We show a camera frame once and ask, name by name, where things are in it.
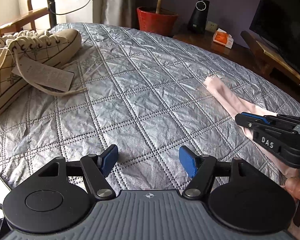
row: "canvas sneaker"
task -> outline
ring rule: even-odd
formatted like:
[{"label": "canvas sneaker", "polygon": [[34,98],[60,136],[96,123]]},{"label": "canvas sneaker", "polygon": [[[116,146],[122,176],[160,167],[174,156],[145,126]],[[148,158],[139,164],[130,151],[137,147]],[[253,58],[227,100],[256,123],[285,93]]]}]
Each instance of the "canvas sneaker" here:
[{"label": "canvas sneaker", "polygon": [[8,39],[16,39],[17,37],[20,37],[20,36],[28,36],[28,37],[33,37],[33,36],[39,36],[38,33],[36,33],[35,31],[21,31],[21,32],[18,32],[18,33],[15,33],[13,35],[9,34],[9,35],[4,35],[2,37],[0,37],[0,49],[1,48],[4,48],[6,46],[6,41]]},{"label": "canvas sneaker", "polygon": [[[24,75],[18,67],[19,60],[28,57],[42,64],[63,69],[80,47],[81,36],[74,29],[66,29],[54,34],[45,31],[43,35],[35,32],[18,33],[0,38],[0,114],[31,85],[54,96],[85,90],[82,88],[66,93],[47,90],[31,80],[22,78]],[[22,77],[11,72],[15,66]]]}]

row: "black circular mount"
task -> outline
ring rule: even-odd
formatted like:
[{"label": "black circular mount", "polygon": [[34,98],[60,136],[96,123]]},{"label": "black circular mount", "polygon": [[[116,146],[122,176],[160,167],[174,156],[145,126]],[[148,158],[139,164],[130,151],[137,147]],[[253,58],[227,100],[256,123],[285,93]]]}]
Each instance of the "black circular mount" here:
[{"label": "black circular mount", "polygon": [[286,229],[296,208],[284,189],[251,177],[217,187],[209,196],[208,206],[222,224],[253,234]]},{"label": "black circular mount", "polygon": [[88,194],[80,187],[54,177],[31,177],[13,189],[2,205],[12,228],[49,234],[79,223],[90,210]]},{"label": "black circular mount", "polygon": [[34,211],[50,211],[61,205],[62,195],[53,190],[39,190],[26,198],[26,205]]}]

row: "pink fabric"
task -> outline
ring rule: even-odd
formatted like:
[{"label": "pink fabric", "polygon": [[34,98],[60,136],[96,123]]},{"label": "pink fabric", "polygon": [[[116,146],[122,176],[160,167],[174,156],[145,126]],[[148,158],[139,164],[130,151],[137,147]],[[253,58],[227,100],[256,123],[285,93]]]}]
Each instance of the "pink fabric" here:
[{"label": "pink fabric", "polygon": [[[204,81],[207,86],[207,90],[219,101],[224,109],[234,119],[237,114],[242,112],[257,114],[257,115],[277,115],[277,113],[265,110],[260,106],[256,106],[242,98],[237,97],[217,76],[207,77]],[[250,129],[241,127],[244,135],[251,141],[253,139],[253,133]],[[253,142],[281,171],[281,173],[287,178],[299,176],[299,170],[290,168],[285,165],[279,159],[274,157],[270,152]]]}]

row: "paper tag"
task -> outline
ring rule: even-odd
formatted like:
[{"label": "paper tag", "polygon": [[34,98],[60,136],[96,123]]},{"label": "paper tag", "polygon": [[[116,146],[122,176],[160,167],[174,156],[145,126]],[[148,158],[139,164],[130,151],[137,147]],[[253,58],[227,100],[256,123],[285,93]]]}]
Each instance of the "paper tag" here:
[{"label": "paper tag", "polygon": [[[19,66],[22,74],[29,81],[63,92],[69,91],[74,77],[74,73],[72,72],[47,66],[27,57],[22,57],[19,60]],[[13,68],[12,73],[20,76],[17,67]]]}]

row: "quilted bedspread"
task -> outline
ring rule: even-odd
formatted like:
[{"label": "quilted bedspread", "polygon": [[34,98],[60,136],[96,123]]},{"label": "quilted bedspread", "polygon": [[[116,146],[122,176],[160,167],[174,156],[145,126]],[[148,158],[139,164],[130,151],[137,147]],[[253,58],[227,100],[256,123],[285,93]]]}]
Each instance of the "quilted bedspread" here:
[{"label": "quilted bedspread", "polygon": [[[65,70],[72,90],[57,98],[31,88],[0,116],[0,173],[14,187],[56,156],[67,161],[101,154],[119,160],[107,180],[120,189],[184,189],[178,160],[186,145],[218,160],[241,157],[277,183],[283,176],[206,90],[217,75],[236,95],[279,114],[300,116],[300,104],[276,86],[221,56],[171,38],[100,24],[74,28],[82,48]],[[82,178],[70,178],[82,186]],[[217,178],[216,185],[226,182]]]}]

